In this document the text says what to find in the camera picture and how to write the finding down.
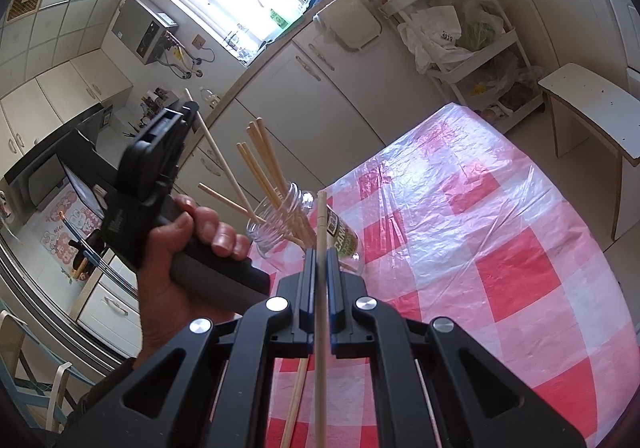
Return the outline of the person's left hand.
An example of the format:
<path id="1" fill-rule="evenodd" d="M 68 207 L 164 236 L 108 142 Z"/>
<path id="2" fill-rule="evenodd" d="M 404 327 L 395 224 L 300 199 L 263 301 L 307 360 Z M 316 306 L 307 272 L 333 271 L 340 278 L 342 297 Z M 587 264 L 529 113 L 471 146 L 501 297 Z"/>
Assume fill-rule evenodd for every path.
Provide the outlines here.
<path id="1" fill-rule="evenodd" d="M 134 365 L 140 367 L 193 320 L 208 318 L 225 323 L 234 314 L 218 309 L 174 283 L 169 275 L 172 259 L 190 239 L 197 238 L 218 257 L 247 258 L 250 241 L 224 223 L 218 213 L 200 207 L 186 195 L 174 197 L 181 214 L 175 222 L 154 228 L 144 261 L 137 272 L 142 346 Z"/>

